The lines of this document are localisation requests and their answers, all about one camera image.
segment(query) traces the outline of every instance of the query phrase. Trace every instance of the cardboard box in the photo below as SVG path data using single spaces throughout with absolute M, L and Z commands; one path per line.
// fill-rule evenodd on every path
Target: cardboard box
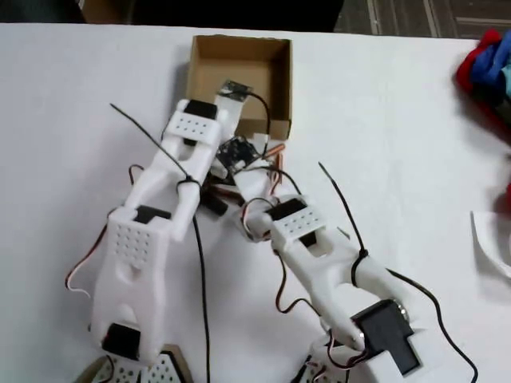
M 213 102 L 226 80 L 251 86 L 271 110 L 271 138 L 286 140 L 291 131 L 291 41 L 223 35 L 195 36 L 186 97 Z M 266 113 L 249 97 L 237 133 L 266 132 Z

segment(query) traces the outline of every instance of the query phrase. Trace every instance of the perforated panel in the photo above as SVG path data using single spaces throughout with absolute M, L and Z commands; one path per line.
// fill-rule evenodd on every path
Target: perforated panel
M 97 372 L 91 383 L 136 383 L 137 378 L 141 372 L 140 368 L 135 368 L 133 365 L 123 363 L 119 361 L 117 358 L 112 358 L 113 362 L 113 375 L 110 380 L 112 366 L 110 362 L 107 360 Z
M 305 207 L 275 222 L 275 229 L 286 241 L 293 241 L 325 226 L 325 221 L 313 207 Z
M 122 224 L 115 224 L 114 230 L 113 252 L 131 266 L 142 270 L 151 254 L 151 234 Z
M 169 355 L 161 354 L 153 367 L 142 373 L 141 383 L 181 383 Z
M 176 113 L 168 127 L 172 134 L 206 144 L 212 144 L 218 129 L 220 126 L 215 120 L 187 113 Z

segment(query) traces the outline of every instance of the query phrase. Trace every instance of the blue cloth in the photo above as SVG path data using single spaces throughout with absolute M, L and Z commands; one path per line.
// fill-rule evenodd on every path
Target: blue cloth
M 502 73 L 504 74 L 506 82 L 505 93 L 511 98 L 511 55 L 508 58 L 507 65 L 502 68 Z
M 506 66 L 511 53 L 511 30 L 506 32 L 501 42 L 490 45 L 476 57 L 470 72 L 470 81 L 494 89 L 496 93 L 505 95 L 506 78 L 502 68 Z

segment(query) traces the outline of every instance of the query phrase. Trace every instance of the white tabletop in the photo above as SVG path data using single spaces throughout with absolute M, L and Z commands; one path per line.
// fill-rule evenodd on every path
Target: white tabletop
M 474 246 L 471 210 L 493 210 L 509 147 L 470 112 L 452 74 L 474 41 L 128 26 L 0 25 L 0 377 L 70 382 L 101 353 L 90 302 L 64 289 L 127 167 L 155 148 L 110 107 L 157 135 L 184 95 L 194 34 L 291 38 L 293 126 L 285 167 L 332 223 L 347 217 L 317 160 L 345 191 L 373 257 L 428 286 L 481 381 L 511 374 L 511 284 Z M 289 381 L 321 330 L 299 307 L 278 314 L 279 262 L 227 220 L 200 216 L 214 382 Z M 101 249 L 75 283 L 92 288 Z M 168 341 L 204 381 L 199 260 L 192 231 L 168 261 Z M 284 300 L 303 294 L 294 277 Z M 420 294 L 424 323 L 434 311 Z M 445 347 L 453 377 L 471 371 Z

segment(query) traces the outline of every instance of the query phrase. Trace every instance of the gray carpet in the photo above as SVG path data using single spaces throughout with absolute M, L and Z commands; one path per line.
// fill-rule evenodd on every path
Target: gray carpet
M 335 32 L 480 38 L 511 29 L 511 0 L 345 0 Z

